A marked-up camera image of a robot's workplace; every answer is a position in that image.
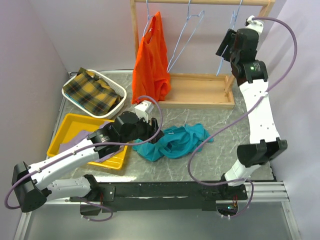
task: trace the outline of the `orange shirt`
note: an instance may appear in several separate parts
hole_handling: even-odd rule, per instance
[[[132,74],[132,104],[147,95],[164,101],[171,90],[167,73],[167,46],[160,12],[157,12],[142,37]]]

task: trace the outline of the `yellow bin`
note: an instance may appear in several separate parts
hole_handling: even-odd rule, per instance
[[[54,139],[46,152],[49,157],[54,157],[59,153],[60,144],[66,144],[72,140],[82,130],[88,132],[94,132],[102,125],[105,121],[114,122],[113,120],[94,118],[91,116],[84,116],[74,113],[68,113],[65,115],[62,124],[57,131]],[[125,155],[128,146],[124,146],[123,151],[109,158],[108,160],[98,162],[88,162],[90,165],[109,168],[109,169],[121,169],[125,160]]]

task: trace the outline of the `white laundry basket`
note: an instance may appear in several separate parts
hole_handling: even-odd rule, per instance
[[[105,80],[109,86],[119,95],[122,97],[122,100],[119,102],[119,104],[114,107],[111,111],[109,111],[106,115],[102,115],[102,116],[96,116],[93,115],[91,112],[89,112],[88,110],[86,110],[83,106],[81,106],[79,103],[77,103],[76,101],[74,101],[72,98],[70,98],[67,94],[65,94],[64,89],[61,90],[62,95],[68,99],[71,103],[73,103],[74,105],[76,105],[78,108],[82,109],[83,111],[85,111],[87,114],[89,114],[90,116],[97,118],[97,119],[104,119],[104,118],[108,118],[111,119],[113,118],[119,111],[120,109],[125,105],[125,100],[127,98],[127,92],[126,90],[120,86],[119,84],[117,84],[116,82],[112,81],[110,78],[102,75],[101,73],[92,70],[92,69],[88,69],[88,71],[93,72],[94,74],[98,75],[99,77],[101,77],[103,80]],[[69,81],[67,81],[63,86],[67,85],[68,83],[70,83],[70,81],[72,81],[76,76],[72,77]]]

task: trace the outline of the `clothing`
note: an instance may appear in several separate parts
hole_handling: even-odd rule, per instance
[[[107,125],[108,123],[110,123],[109,121],[105,121],[104,124],[99,126],[99,129],[103,128],[105,125]],[[91,132],[89,131],[85,131],[82,130],[80,131],[74,138],[72,138],[69,142],[67,143],[61,143],[60,147],[59,147],[59,153],[62,153],[72,147],[74,147],[75,145],[77,145],[78,143],[80,143],[83,139],[85,139],[89,134],[91,134]],[[104,161],[108,160],[109,158],[112,158],[114,155],[122,152],[124,150],[124,146],[120,146],[119,150],[113,153],[110,153],[107,156],[104,156],[101,159],[97,159],[94,162],[96,163],[103,163]]]
[[[84,68],[80,68],[76,77],[63,90],[96,116],[106,115],[121,101],[120,96],[102,78]]]
[[[132,104],[142,95],[150,96],[157,101],[165,100],[165,96],[171,90],[167,67],[167,47],[161,14],[157,12],[141,39],[137,53],[132,73]]]
[[[185,124],[181,127],[172,126],[163,131],[164,136],[155,143],[144,143],[133,147],[142,157],[154,162],[166,156],[169,159],[177,159],[193,152],[210,134],[201,123],[194,126]]]

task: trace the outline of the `marble table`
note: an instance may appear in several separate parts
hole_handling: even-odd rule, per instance
[[[108,73],[103,72],[108,78],[123,86],[127,91],[125,105],[119,112],[132,111],[132,74],[131,73]],[[239,88],[233,86],[235,107],[229,109],[187,109],[187,108],[164,108],[163,128],[166,129],[173,125],[183,126],[184,124],[194,125],[197,123],[209,131],[210,134],[239,118],[245,111],[245,101]],[[60,126],[63,118],[68,113],[87,115],[84,111],[73,105],[68,100],[64,101],[60,108],[61,113],[58,118]],[[159,119],[160,115],[155,108],[152,117]],[[194,176],[203,181],[217,181],[221,175],[227,172],[237,159],[237,146],[248,144],[250,136],[249,121],[244,119],[237,125],[227,129],[214,138],[214,142],[204,146],[198,152],[191,165]],[[190,155],[179,159],[168,159],[162,157],[156,162],[150,162],[139,156],[131,147],[128,148],[125,162],[121,170],[107,169],[85,164],[69,172],[63,179],[79,178],[85,174],[94,175],[97,180],[106,182],[168,182],[168,181],[190,181],[191,178],[187,171],[187,162]],[[256,170],[252,176],[256,181],[272,181],[274,175],[270,164],[266,164]]]

